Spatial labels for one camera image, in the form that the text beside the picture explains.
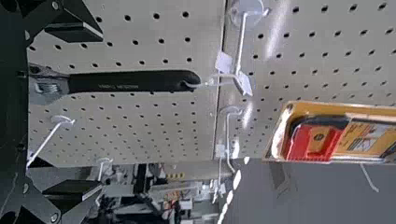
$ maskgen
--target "product package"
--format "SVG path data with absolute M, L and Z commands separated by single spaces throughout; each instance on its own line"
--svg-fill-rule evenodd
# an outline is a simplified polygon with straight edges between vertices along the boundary
M 396 108 L 288 102 L 264 153 L 269 161 L 393 162 Z

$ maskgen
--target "white wire hook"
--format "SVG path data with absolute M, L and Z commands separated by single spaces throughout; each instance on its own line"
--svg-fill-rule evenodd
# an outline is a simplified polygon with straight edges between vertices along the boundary
M 220 87 L 220 86 L 224 86 L 224 85 L 230 85 L 233 84 L 233 81 L 227 81 L 227 82 L 219 82 L 216 83 L 216 78 L 217 77 L 230 77 L 230 78 L 236 78 L 236 76 L 231 75 L 231 74 L 215 74 L 215 75 L 211 75 L 209 76 L 209 79 L 205 82 L 202 82 L 200 84 L 190 84 L 187 81 L 184 81 L 184 84 L 190 88 L 204 88 L 204 87 Z
M 364 176 L 366 176 L 367 182 L 369 182 L 370 187 L 372 188 L 373 191 L 379 193 L 379 188 L 375 186 L 373 183 L 372 179 L 370 178 L 369 174 L 366 171 L 366 168 L 364 167 L 363 163 L 360 164 L 361 170 L 364 173 Z

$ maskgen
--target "pegboard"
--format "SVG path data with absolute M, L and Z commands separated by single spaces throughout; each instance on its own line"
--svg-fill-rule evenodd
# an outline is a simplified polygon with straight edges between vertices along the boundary
M 224 1 L 86 0 L 103 43 L 68 44 L 42 32 L 29 62 L 67 73 L 189 69 L 205 80 L 215 72 L 224 27 Z M 40 153 L 58 167 L 202 161 L 213 158 L 218 89 L 179 93 L 82 93 L 52 105 L 29 105 L 29 148 L 54 124 L 76 119 Z
M 260 158 L 279 111 L 289 100 L 395 105 L 396 4 L 384 1 L 269 0 L 267 18 L 247 30 L 242 71 L 254 96 L 233 86 L 219 91 L 219 108 L 240 105 L 231 119 L 233 157 Z M 225 20 L 224 51 L 235 54 L 238 28 Z M 216 141 L 224 141 L 219 120 Z

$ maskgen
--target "white label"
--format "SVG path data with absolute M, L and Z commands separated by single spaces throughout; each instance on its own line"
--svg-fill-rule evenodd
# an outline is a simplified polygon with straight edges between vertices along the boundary
M 233 58 L 230 55 L 219 51 L 215 67 L 223 74 L 230 74 L 233 67 Z
M 225 146 L 217 144 L 216 145 L 216 158 L 225 158 Z
M 242 95 L 253 96 L 253 90 L 251 89 L 250 80 L 248 79 L 247 75 L 245 75 L 243 72 L 239 72 L 238 82 L 241 84 Z

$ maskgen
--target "wrench jaw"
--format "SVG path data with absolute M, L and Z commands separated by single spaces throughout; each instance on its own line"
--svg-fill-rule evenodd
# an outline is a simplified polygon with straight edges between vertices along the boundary
M 69 93 L 69 76 L 29 63 L 29 103 L 50 105 Z

